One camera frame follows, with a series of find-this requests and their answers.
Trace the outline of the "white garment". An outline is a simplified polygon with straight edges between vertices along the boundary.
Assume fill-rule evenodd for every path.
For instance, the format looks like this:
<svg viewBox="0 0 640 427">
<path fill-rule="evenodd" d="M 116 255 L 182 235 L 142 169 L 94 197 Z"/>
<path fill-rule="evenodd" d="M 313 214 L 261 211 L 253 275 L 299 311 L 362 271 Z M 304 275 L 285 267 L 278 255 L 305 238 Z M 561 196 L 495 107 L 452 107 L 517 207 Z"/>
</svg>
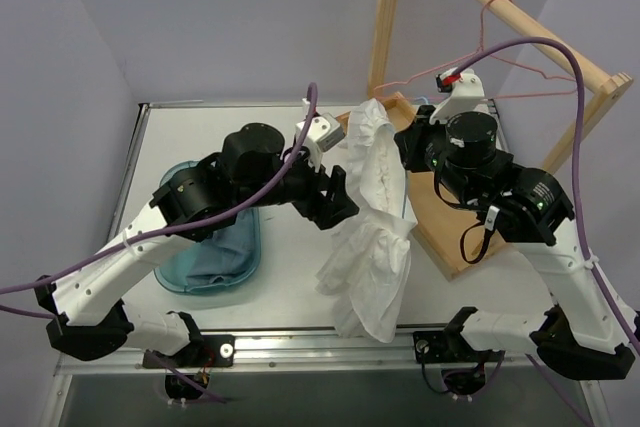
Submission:
<svg viewBox="0 0 640 427">
<path fill-rule="evenodd" d="M 382 343 L 395 337 L 411 267 L 409 235 L 417 225 L 394 134 L 379 101 L 350 112 L 346 189 L 359 213 L 340 224 L 333 251 L 316 274 L 316 290 L 335 298 L 338 334 Z"/>
</svg>

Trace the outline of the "blue denim skirt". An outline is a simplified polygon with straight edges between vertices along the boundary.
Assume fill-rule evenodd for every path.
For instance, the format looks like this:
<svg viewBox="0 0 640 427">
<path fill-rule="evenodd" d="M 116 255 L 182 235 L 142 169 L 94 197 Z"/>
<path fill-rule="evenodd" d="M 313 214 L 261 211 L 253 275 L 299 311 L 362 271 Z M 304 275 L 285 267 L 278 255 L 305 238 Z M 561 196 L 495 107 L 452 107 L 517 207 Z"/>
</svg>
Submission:
<svg viewBox="0 0 640 427">
<path fill-rule="evenodd" d="M 231 287 L 244 282 L 261 261 L 258 210 L 240 212 L 233 225 L 213 232 L 194 252 L 195 260 L 186 275 L 189 287 Z"/>
</svg>

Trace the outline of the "pink wire hanger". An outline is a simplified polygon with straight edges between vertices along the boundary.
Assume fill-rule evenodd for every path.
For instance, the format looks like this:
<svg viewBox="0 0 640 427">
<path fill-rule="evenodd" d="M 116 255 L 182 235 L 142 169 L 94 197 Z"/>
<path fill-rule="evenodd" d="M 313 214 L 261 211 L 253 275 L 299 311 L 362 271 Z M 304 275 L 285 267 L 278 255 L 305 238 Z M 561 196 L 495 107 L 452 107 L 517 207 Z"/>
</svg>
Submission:
<svg viewBox="0 0 640 427">
<path fill-rule="evenodd" d="M 411 77 L 409 77 L 407 80 L 400 80 L 400 81 L 392 81 L 392 82 L 387 82 L 387 83 L 381 83 L 378 82 L 377 84 L 375 84 L 372 89 L 371 89 L 371 97 L 377 98 L 377 99 L 384 99 L 383 93 L 384 90 L 386 88 L 390 88 L 390 87 L 394 87 L 394 86 L 406 86 L 411 84 L 414 80 L 417 80 L 421 77 L 426 76 L 427 74 L 431 74 L 431 73 L 442 73 L 444 72 L 447 68 L 449 67 L 454 67 L 459 65 L 461 62 L 470 59 L 471 57 L 473 57 L 475 54 L 479 54 L 480 52 L 483 52 L 485 50 L 485 30 L 486 30 L 486 21 L 485 21 L 485 13 L 489 10 L 490 7 L 493 6 L 493 4 L 495 2 L 497 2 L 498 0 L 488 0 L 486 1 L 479 13 L 479 34 L 478 34 L 478 42 L 477 42 L 477 46 L 476 49 L 462 57 L 456 58 L 452 61 L 449 62 L 445 62 L 443 64 L 440 65 L 436 65 L 434 67 L 428 68 L 426 70 L 423 70 L 421 72 L 418 72 L 414 75 L 412 75 Z M 513 0 L 506 0 L 508 2 L 510 2 L 511 4 L 513 4 Z M 519 63 L 516 62 L 514 60 L 508 59 L 508 58 L 504 58 L 504 57 L 500 57 L 498 55 L 492 54 L 489 56 L 489 58 L 491 60 L 494 60 L 496 62 L 505 64 L 505 65 L 509 65 L 510 67 L 515 67 L 516 69 L 522 70 L 522 71 L 527 71 L 527 72 L 532 72 L 537 74 L 538 76 L 540 76 L 542 79 L 546 80 L 546 81 L 563 81 L 563 82 L 572 82 L 574 83 L 575 80 L 572 77 L 569 77 L 568 75 L 561 75 L 561 74 L 548 74 L 545 71 L 530 66 L 530 65 L 526 65 L 523 63 Z M 524 99 L 524 98 L 535 98 L 535 97 L 551 97 L 551 96 L 563 96 L 563 95 L 571 95 L 572 93 L 574 93 L 575 90 L 570 90 L 570 91 L 554 91 L 554 92 L 538 92 L 538 93 L 526 93 L 526 94 L 509 94 L 506 96 L 499 96 L 502 99 Z"/>
</svg>

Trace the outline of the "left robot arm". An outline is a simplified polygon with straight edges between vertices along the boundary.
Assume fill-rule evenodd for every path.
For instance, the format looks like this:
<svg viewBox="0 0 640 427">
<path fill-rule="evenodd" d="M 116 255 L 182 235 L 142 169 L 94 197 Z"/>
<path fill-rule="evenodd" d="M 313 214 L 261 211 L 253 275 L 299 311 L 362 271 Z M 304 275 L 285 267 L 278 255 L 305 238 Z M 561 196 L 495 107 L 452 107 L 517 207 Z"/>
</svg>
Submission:
<svg viewBox="0 0 640 427">
<path fill-rule="evenodd" d="M 327 172 L 324 153 L 345 136 L 328 115 L 296 126 L 286 148 L 279 130 L 249 123 L 224 139 L 222 149 L 174 173 L 129 226 L 99 252 L 99 259 L 34 292 L 50 312 L 50 345 L 80 361 L 106 357 L 121 347 L 151 351 L 176 366 L 193 366 L 205 340 L 192 316 L 139 307 L 124 295 L 149 272 L 233 225 L 241 206 L 260 193 L 256 206 L 292 204 L 319 229 L 335 227 L 359 211 L 346 192 L 346 173 Z"/>
</svg>

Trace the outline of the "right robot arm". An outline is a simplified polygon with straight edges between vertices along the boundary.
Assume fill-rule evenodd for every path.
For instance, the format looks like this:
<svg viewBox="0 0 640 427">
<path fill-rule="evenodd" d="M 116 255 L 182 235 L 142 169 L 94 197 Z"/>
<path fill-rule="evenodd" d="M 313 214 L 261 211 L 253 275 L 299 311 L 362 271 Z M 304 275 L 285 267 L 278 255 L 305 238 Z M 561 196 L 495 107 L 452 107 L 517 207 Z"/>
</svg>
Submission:
<svg viewBox="0 0 640 427">
<path fill-rule="evenodd" d="M 444 347 L 455 359 L 475 352 L 511 351 L 537 356 L 557 374 L 576 381 L 622 380 L 635 361 L 626 328 L 639 329 L 639 314 L 617 304 L 617 318 L 599 281 L 595 257 L 579 246 L 574 207 L 550 173 L 514 162 L 498 148 L 498 123 L 468 111 L 443 124 L 423 105 L 394 141 L 403 167 L 430 172 L 436 193 L 452 195 L 448 207 L 474 214 L 482 228 L 479 254 L 494 235 L 517 249 L 546 285 L 553 305 L 532 316 L 463 307 L 444 329 Z"/>
</svg>

